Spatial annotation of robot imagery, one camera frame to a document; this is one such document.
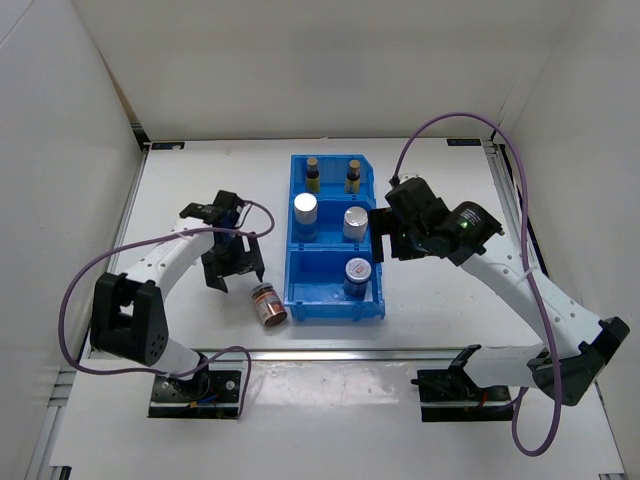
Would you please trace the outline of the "blue-label silver-lid shaker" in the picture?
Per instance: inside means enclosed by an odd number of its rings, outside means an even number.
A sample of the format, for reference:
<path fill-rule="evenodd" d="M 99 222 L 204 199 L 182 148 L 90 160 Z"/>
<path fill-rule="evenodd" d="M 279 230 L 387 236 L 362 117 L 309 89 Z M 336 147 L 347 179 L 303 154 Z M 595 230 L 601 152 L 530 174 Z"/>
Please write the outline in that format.
<path fill-rule="evenodd" d="M 368 229 L 368 213 L 359 206 L 349 207 L 343 217 L 343 237 L 347 242 L 363 243 Z"/>
<path fill-rule="evenodd" d="M 318 201 L 311 193 L 300 193 L 294 198 L 294 230 L 300 242 L 308 243 L 318 234 Z"/>

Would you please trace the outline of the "yellow-label small brown bottle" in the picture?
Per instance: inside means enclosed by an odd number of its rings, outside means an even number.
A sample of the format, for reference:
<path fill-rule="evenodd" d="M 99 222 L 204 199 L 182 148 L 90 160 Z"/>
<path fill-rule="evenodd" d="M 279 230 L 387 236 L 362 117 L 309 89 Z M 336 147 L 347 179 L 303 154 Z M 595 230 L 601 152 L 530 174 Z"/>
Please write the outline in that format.
<path fill-rule="evenodd" d="M 360 161 L 351 159 L 348 164 L 348 171 L 345 179 L 345 192 L 347 194 L 358 194 L 360 191 Z"/>
<path fill-rule="evenodd" d="M 306 159 L 305 186 L 306 191 L 312 194 L 318 194 L 321 190 L 319 162 L 316 157 Z"/>

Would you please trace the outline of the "white-lid spice jar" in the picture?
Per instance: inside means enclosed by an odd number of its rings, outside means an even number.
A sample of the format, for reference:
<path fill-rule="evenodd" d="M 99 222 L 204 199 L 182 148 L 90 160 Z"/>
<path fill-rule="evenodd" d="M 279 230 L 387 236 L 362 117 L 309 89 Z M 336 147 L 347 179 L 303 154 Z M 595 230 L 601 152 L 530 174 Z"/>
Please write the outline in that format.
<path fill-rule="evenodd" d="M 362 257 L 347 261 L 344 270 L 343 289 L 346 295 L 357 299 L 366 296 L 367 285 L 372 274 L 371 264 Z"/>
<path fill-rule="evenodd" d="M 261 283 L 251 292 L 255 311 L 265 328 L 282 324 L 288 317 L 286 308 L 271 283 Z"/>

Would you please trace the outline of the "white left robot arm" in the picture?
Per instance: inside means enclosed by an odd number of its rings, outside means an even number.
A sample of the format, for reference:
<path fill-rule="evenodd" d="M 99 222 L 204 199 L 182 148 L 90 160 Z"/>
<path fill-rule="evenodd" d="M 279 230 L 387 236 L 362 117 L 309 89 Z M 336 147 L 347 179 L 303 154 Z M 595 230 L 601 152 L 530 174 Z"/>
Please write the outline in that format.
<path fill-rule="evenodd" d="M 188 400 L 205 396 L 210 386 L 205 357 L 170 338 L 165 300 L 196 261 L 202 263 L 205 284 L 224 293 L 229 276 L 253 272 L 263 278 L 262 235 L 242 230 L 256 205 L 225 190 L 210 204 L 191 203 L 141 260 L 121 273 L 101 275 L 94 288 L 91 346 L 175 379 Z"/>

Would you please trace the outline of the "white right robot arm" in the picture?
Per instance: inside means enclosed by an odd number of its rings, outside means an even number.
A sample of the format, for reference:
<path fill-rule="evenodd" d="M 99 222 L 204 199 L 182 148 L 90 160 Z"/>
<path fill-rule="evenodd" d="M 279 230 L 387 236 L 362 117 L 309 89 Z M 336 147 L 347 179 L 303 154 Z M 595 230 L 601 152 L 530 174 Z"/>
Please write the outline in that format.
<path fill-rule="evenodd" d="M 618 317 L 603 319 L 579 305 L 547 276 L 524 269 L 501 223 L 480 205 L 449 209 L 419 176 L 391 181 L 387 207 L 369 213 L 372 256 L 446 259 L 501 298 L 539 337 L 530 346 L 466 347 L 445 370 L 440 388 L 470 400 L 494 386 L 537 388 L 564 406 L 575 406 L 630 333 Z"/>

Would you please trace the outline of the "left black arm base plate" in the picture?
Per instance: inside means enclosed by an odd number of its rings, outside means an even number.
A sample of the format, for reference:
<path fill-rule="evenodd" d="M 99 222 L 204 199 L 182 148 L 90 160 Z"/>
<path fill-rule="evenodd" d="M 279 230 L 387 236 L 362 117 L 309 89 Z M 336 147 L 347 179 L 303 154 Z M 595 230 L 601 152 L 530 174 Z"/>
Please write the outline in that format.
<path fill-rule="evenodd" d="M 211 369 L 190 380 L 156 376 L 147 417 L 152 419 L 236 420 L 244 395 L 241 369 Z"/>

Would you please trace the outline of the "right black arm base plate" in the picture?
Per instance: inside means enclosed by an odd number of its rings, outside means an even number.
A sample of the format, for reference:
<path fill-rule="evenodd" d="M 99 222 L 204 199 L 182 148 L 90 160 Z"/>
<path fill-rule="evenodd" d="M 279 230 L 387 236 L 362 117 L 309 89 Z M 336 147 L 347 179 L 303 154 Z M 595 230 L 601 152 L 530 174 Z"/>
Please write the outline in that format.
<path fill-rule="evenodd" d="M 419 369 L 411 384 L 418 390 L 421 421 L 509 422 L 514 407 L 507 386 L 477 386 L 464 372 L 468 353 L 446 368 Z"/>

